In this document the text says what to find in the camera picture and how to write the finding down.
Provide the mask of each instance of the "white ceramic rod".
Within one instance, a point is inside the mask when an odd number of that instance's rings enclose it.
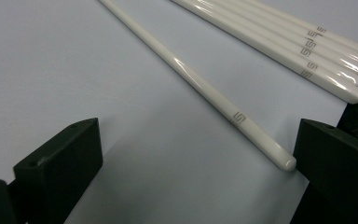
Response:
[[[238,14],[232,13],[232,11],[230,11],[229,9],[227,9],[225,7],[220,7],[220,6],[216,5],[214,3],[214,0],[202,1],[201,4],[197,3],[197,7],[202,7],[202,5],[207,7],[208,10],[210,10],[211,13],[213,13],[214,17],[226,18],[226,19],[230,20],[233,23],[233,25],[235,24],[236,26],[240,26],[242,28],[242,30],[238,30],[238,32],[241,32],[242,35],[249,33],[249,32],[254,32],[254,33],[257,33],[264,37],[267,37],[273,43],[292,51],[299,57],[304,58],[304,59],[314,63],[317,66],[321,66],[325,70],[327,70],[333,74],[336,74],[339,77],[347,79],[347,81],[351,82],[352,84],[354,84],[355,86],[358,87],[358,75],[353,73],[352,70],[345,68],[344,66],[340,66],[337,63],[333,63],[330,60],[326,60],[325,58],[321,57],[320,54],[316,54],[316,52],[314,53],[314,51],[312,51],[311,49],[307,49],[305,47],[305,45],[307,45],[305,38],[300,37],[299,41],[296,44],[296,43],[291,42],[288,39],[282,37],[281,35],[277,35],[277,34],[271,32],[269,29],[265,29],[263,26],[257,25],[255,22],[252,22],[252,21],[248,20],[247,18],[241,17]],[[325,54],[326,55],[324,55],[324,56],[327,56],[331,60],[335,57],[337,57],[337,60],[342,58],[342,57],[340,57],[339,54],[335,55],[334,52],[332,52],[332,51],[326,51]]]
[[[225,17],[212,13],[209,8],[196,0],[173,0],[180,6],[187,8],[206,21],[220,27],[229,34],[260,50],[278,63],[292,69],[302,77],[331,92],[343,101],[350,104],[358,104],[358,87],[354,86],[336,74],[326,71],[321,66],[299,57],[292,51],[277,45],[268,38],[255,32],[248,32],[243,27],[235,24]]]
[[[294,17],[292,15],[289,15],[287,13],[284,13],[274,7],[270,7],[266,4],[263,4],[259,1],[255,1],[255,0],[238,0],[239,2],[248,2],[256,7],[259,7],[259,8],[262,8],[263,10],[266,10],[267,12],[269,13],[272,13],[276,16],[279,16],[287,21],[290,21],[292,23],[296,23],[302,27],[305,27],[321,36],[324,36],[326,38],[329,38],[329,39],[332,39],[334,41],[337,41],[347,47],[350,47],[352,49],[356,49],[358,50],[358,43],[355,42],[355,41],[352,41],[348,38],[345,38],[343,37],[342,35],[337,35],[331,31],[328,31],[327,29],[324,29],[323,27],[321,26],[317,26],[317,25],[314,25],[314,24],[311,24],[310,22],[307,22],[307,21],[303,21],[301,20],[300,18],[297,18],[297,17]]]
[[[165,48],[136,21],[119,9],[110,0],[100,0],[123,23],[136,33],[153,51],[170,65],[182,78],[196,89],[206,100],[218,109],[234,126],[248,137],[267,157],[284,171],[296,168],[296,159],[283,149],[274,139],[269,137],[258,125],[232,104],[225,96],[212,87],[176,55]]]
[[[307,34],[308,30],[289,23],[288,21],[278,18],[250,4],[247,4],[247,6],[245,4],[238,4],[235,0],[205,0],[205,2],[209,2],[213,10],[219,10],[219,8],[227,9],[226,14],[231,16],[231,19],[233,19],[232,17],[234,17],[234,15],[237,15],[237,18],[233,20],[236,20],[239,23],[241,23],[241,18],[245,18],[246,20],[256,23],[303,48],[311,50],[333,63],[337,63],[346,69],[352,70],[352,72],[358,75],[358,62],[351,57],[353,54],[358,53],[354,49],[342,46],[333,41],[330,41],[332,43],[326,44],[324,43],[325,41],[323,42],[323,40],[328,40],[326,38],[301,35]]]

